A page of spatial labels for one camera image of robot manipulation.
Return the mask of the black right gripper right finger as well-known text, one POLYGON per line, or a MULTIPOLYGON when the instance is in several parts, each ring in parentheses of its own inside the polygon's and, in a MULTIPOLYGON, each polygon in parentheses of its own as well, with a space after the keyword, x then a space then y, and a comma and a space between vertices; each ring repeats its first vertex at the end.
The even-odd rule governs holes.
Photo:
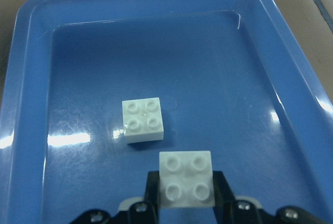
POLYGON ((213 187, 215 200, 214 208, 230 207, 235 200, 235 196, 223 172, 213 171, 213 187))

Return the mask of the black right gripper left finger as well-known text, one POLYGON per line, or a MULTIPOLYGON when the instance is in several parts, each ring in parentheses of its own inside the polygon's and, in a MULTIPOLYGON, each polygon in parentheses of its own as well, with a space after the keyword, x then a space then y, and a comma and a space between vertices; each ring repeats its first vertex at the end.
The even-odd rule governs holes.
POLYGON ((160 177, 158 171, 150 171, 147 175, 144 201, 150 202, 154 208, 160 205, 160 177))

